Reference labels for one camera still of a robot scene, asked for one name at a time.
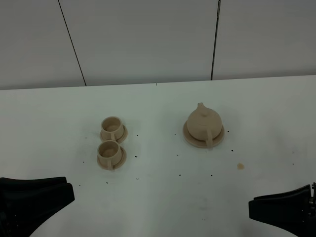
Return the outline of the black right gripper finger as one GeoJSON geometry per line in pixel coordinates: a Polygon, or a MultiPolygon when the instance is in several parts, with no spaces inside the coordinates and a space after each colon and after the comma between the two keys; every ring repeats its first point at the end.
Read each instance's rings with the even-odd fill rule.
{"type": "Polygon", "coordinates": [[[309,200],[311,198],[311,186],[305,185],[301,188],[288,191],[285,193],[272,194],[272,195],[264,195],[255,197],[254,200],[268,200],[268,199],[288,199],[288,200],[309,200]]]}
{"type": "Polygon", "coordinates": [[[316,235],[316,205],[309,200],[268,199],[249,202],[249,217],[294,234],[316,235]]]}

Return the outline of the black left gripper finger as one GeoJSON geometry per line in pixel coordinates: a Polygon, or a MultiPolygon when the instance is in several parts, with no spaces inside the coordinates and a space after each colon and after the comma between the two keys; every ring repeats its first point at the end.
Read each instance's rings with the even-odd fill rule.
{"type": "Polygon", "coordinates": [[[29,191],[4,191],[4,195],[29,210],[32,232],[75,200],[70,183],[29,191]]]}
{"type": "Polygon", "coordinates": [[[35,180],[17,180],[9,178],[0,179],[1,191],[29,191],[41,188],[52,187],[55,185],[67,184],[65,177],[35,179],[35,180]]]}

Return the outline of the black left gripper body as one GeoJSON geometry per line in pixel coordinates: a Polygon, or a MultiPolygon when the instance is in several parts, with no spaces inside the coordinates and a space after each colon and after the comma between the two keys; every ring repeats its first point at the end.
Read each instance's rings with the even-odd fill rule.
{"type": "Polygon", "coordinates": [[[29,210],[15,201],[9,200],[4,192],[0,193],[0,236],[30,237],[29,210]]]}

